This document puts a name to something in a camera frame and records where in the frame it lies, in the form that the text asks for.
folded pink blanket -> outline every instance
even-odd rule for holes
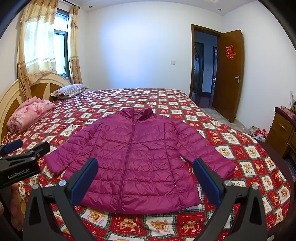
[[[34,96],[15,110],[7,122],[7,127],[11,133],[23,132],[55,107],[49,100],[41,100]]]

bed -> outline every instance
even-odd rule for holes
[[[49,93],[68,84],[59,75],[49,74],[38,81],[36,86],[32,86],[32,96],[50,99]],[[0,105],[5,106],[0,112],[2,143],[22,139],[23,147],[15,152],[17,154],[43,141],[50,143],[50,152],[52,152],[77,131],[99,118],[114,114],[123,108],[152,108],[154,113],[188,123],[223,156],[236,163],[237,167],[230,179],[234,185],[249,187],[254,182],[259,184],[269,235],[278,230],[292,209],[294,186],[290,181],[292,177],[289,171],[285,168],[279,169],[255,139],[207,116],[180,90],[135,88],[83,92],[69,100],[55,101],[57,108],[40,122],[21,134],[11,134],[6,128],[6,122],[21,103],[18,91],[18,83],[15,82],[0,101]],[[46,187],[56,185],[62,180],[63,173],[59,175],[50,173],[44,158],[38,163],[41,173],[19,183],[20,196],[24,202],[27,201],[31,187],[35,183]],[[111,214],[84,206],[76,206],[75,209],[97,240],[194,240],[211,218],[215,207],[203,194],[191,165],[185,160],[184,164],[197,184],[201,205],[176,213],[159,215]],[[57,207],[52,205],[52,208],[63,235],[71,240],[72,237]],[[234,206],[219,240],[227,236],[238,208],[238,205]]]

door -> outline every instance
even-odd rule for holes
[[[213,107],[233,123],[242,89],[244,64],[242,31],[221,34],[217,45],[218,64]]]
[[[204,71],[204,44],[194,43],[194,75],[193,75],[193,92],[200,95],[202,91],[203,71]]]

headboard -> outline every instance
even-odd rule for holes
[[[31,86],[32,97],[36,96],[40,99],[53,101],[53,97],[49,94],[69,84],[70,83],[64,77],[56,73],[49,73]],[[19,81],[16,80],[0,98],[1,141],[9,132],[9,129],[6,127],[6,123],[21,103],[22,100],[20,97]]]

jacket zipper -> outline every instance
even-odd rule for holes
[[[132,131],[131,131],[131,140],[130,140],[130,143],[129,143],[129,146],[128,146],[128,150],[126,152],[126,157],[124,159],[124,169],[123,169],[123,174],[122,174],[122,177],[121,177],[121,180],[120,180],[119,192],[118,192],[118,200],[117,200],[117,212],[118,213],[121,212],[121,198],[122,198],[123,181],[124,181],[125,176],[126,176],[127,160],[128,160],[128,156],[129,156],[129,153],[130,153],[130,150],[131,150],[131,144],[133,142],[133,133],[135,131],[135,125],[136,125],[136,123],[133,123],[133,128],[132,128]]]

